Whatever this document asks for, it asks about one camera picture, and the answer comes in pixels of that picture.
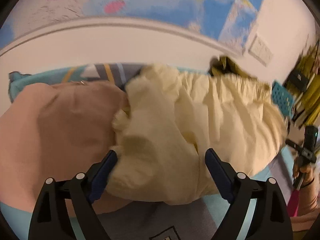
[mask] wrinkled fabric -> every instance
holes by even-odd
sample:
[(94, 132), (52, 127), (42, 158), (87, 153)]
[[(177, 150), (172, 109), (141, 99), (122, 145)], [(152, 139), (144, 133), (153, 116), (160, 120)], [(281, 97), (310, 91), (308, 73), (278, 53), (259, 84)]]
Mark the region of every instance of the wrinkled fabric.
[[(44, 181), (73, 178), (100, 162), (115, 144), (114, 114), (126, 94), (108, 81), (29, 85), (0, 117), (0, 201), (32, 212)], [(130, 200), (107, 192), (97, 214)], [(69, 215), (74, 211), (67, 201)]]
[(145, 67), (126, 86), (130, 108), (114, 120), (119, 161), (107, 191), (138, 201), (186, 204), (217, 193), (204, 163), (213, 148), (254, 176), (276, 156), (286, 129), (269, 85)]

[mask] cream comforter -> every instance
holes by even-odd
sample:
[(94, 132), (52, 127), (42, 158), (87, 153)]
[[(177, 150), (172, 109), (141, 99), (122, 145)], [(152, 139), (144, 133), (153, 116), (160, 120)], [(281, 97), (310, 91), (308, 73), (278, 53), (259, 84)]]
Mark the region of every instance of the cream comforter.
[(144, 68), (126, 92), (130, 107), (113, 120), (119, 161), (107, 185), (125, 199), (186, 204), (215, 194), (204, 163), (208, 148), (253, 176), (286, 135), (270, 86), (257, 80), (156, 65)]

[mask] wall switch plate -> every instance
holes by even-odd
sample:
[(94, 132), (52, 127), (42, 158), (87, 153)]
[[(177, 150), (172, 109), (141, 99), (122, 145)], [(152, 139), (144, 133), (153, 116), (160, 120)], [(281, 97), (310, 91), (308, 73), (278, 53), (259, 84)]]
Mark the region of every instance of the wall switch plate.
[(270, 63), (273, 54), (267, 45), (261, 40), (258, 35), (254, 38), (253, 43), (249, 49), (249, 53), (252, 54), (257, 60), (259, 60), (265, 67)]

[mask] pink blanket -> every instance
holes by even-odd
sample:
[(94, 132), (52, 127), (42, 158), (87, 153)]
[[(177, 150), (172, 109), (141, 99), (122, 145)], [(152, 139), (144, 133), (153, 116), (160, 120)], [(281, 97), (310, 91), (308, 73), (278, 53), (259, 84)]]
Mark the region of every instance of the pink blanket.
[[(27, 86), (0, 117), (0, 201), (32, 212), (48, 177), (71, 179), (100, 162), (115, 144), (113, 116), (126, 104), (108, 81)], [(93, 207), (99, 214), (129, 202), (105, 192)]]

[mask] blue basket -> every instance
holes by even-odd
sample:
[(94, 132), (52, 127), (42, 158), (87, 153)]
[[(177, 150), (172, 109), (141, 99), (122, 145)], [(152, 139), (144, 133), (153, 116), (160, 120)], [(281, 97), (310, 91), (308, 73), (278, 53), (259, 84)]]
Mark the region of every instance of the blue basket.
[(293, 96), (285, 89), (279, 82), (274, 81), (272, 84), (271, 98), (274, 104), (276, 104), (284, 117), (293, 117)]

